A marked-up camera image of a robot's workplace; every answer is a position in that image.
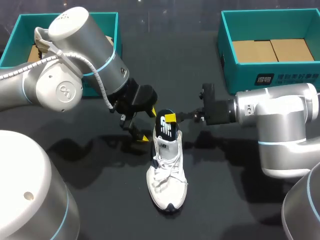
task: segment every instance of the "white cable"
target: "white cable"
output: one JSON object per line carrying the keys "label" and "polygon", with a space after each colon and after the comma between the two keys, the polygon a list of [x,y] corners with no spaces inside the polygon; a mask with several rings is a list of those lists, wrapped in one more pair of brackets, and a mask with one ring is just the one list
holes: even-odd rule
{"label": "white cable", "polygon": [[93,75],[95,76],[96,81],[99,84],[100,91],[101,91],[104,103],[106,104],[108,109],[113,109],[113,106],[111,105],[111,103],[108,100],[104,84],[103,84],[103,82],[102,82],[102,80],[101,80],[101,78],[99,76],[98,71],[93,66],[93,64],[88,59],[86,59],[85,57],[83,57],[83,56],[81,56],[79,54],[73,53],[73,52],[64,53],[64,55],[66,57],[69,57],[69,58],[81,60],[82,62],[84,62],[91,69],[91,71],[93,72]]}
{"label": "white cable", "polygon": [[28,65],[28,66],[25,66],[25,67],[23,67],[23,68],[20,68],[20,69],[18,69],[18,70],[16,70],[16,71],[9,72],[9,73],[4,74],[4,75],[0,75],[0,81],[1,81],[1,80],[4,80],[4,79],[12,78],[12,77],[17,76],[17,75],[19,75],[19,74],[22,74],[22,73],[24,73],[24,72],[27,72],[27,71],[29,71],[30,69],[33,69],[33,68],[35,68],[35,67],[38,67],[38,66],[40,66],[40,65],[42,65],[42,64],[46,64],[46,63],[51,62],[51,61],[56,60],[56,59],[58,59],[58,56],[49,56],[49,57],[46,57],[46,58],[41,59],[41,60],[39,60],[39,61],[36,61],[36,62],[34,62],[34,63],[32,63],[32,64],[30,64],[30,65]]}
{"label": "white cable", "polygon": [[[99,73],[98,71],[96,70],[96,68],[93,66],[93,64],[88,60],[86,59],[85,57],[79,55],[79,54],[76,54],[76,53],[73,53],[73,52],[69,52],[69,53],[64,53],[64,55],[66,57],[69,57],[69,58],[73,58],[73,59],[78,59],[78,60],[81,60],[82,62],[84,62],[90,69],[91,71],[93,72],[93,75],[95,76],[95,79],[96,81],[98,82],[99,84],[99,87],[100,87],[100,90],[101,90],[101,94],[102,94],[102,97],[103,97],[103,100],[104,100],[104,103],[106,104],[106,106],[108,107],[108,109],[113,109],[113,106],[111,105],[111,103],[109,102],[108,100],[108,97],[107,97],[107,94],[106,94],[106,90],[105,90],[105,87],[104,87],[104,84],[99,76]],[[58,56],[49,56],[49,57],[46,57],[44,59],[41,59],[37,62],[34,62],[28,66],[25,66],[23,68],[20,68],[16,71],[13,71],[13,72],[9,72],[7,74],[4,74],[4,75],[0,75],[0,81],[1,80],[4,80],[4,79],[9,79],[9,78],[12,78],[14,76],[17,76],[19,74],[22,74],[24,72],[27,72],[35,67],[38,67],[42,64],[46,64],[48,62],[51,62],[53,60],[56,60],[58,59]]]}

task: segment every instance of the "shoe tongue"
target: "shoe tongue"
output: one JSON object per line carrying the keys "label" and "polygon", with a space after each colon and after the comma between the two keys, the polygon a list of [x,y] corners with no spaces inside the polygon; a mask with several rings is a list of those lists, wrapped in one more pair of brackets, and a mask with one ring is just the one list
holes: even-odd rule
{"label": "shoe tongue", "polygon": [[162,159],[173,159],[178,154],[178,142],[166,141],[158,137],[159,154]]}

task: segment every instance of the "shoe sole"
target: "shoe sole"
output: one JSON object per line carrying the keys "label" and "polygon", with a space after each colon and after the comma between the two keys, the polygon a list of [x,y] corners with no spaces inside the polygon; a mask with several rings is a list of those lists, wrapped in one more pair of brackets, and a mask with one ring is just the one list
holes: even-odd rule
{"label": "shoe sole", "polygon": [[150,196],[151,196],[151,198],[152,198],[152,201],[153,201],[154,205],[156,205],[156,207],[157,207],[159,210],[161,210],[161,211],[163,211],[163,212],[166,212],[166,213],[175,213],[175,212],[178,212],[178,211],[181,209],[181,207],[182,207],[182,205],[184,204],[184,202],[185,202],[185,199],[186,199],[186,196],[187,196],[188,187],[186,187],[185,190],[184,190],[183,202],[182,202],[182,204],[181,204],[180,207],[175,208],[175,206],[174,206],[172,203],[169,203],[168,206],[167,206],[165,209],[163,209],[162,207],[160,207],[160,206],[157,204],[157,202],[156,202],[155,199],[154,199],[154,196],[152,195],[152,193],[151,193],[151,191],[150,191],[149,170],[150,170],[150,168],[149,168],[148,171],[146,172],[146,184],[147,184],[148,191],[149,191],[149,194],[150,194]]}

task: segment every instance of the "cardboard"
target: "cardboard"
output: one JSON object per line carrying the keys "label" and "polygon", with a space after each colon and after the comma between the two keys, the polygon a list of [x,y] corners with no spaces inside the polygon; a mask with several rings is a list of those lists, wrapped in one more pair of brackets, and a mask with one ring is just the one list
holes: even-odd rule
{"label": "cardboard", "polygon": [[277,62],[270,41],[233,41],[236,58],[239,63]]}
{"label": "cardboard", "polygon": [[36,47],[36,45],[33,45],[29,54],[28,63],[34,63],[39,60],[41,59],[39,58],[38,48]]}
{"label": "cardboard", "polygon": [[314,61],[304,39],[275,39],[270,42],[279,62]]}

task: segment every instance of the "shoe logo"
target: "shoe logo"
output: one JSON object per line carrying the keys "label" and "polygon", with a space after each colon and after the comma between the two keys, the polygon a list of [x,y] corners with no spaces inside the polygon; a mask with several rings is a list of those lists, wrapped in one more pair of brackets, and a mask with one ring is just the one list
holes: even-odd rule
{"label": "shoe logo", "polygon": [[168,135],[168,136],[172,136],[171,135],[171,124],[166,123],[166,118],[165,116],[161,117],[161,132]]}

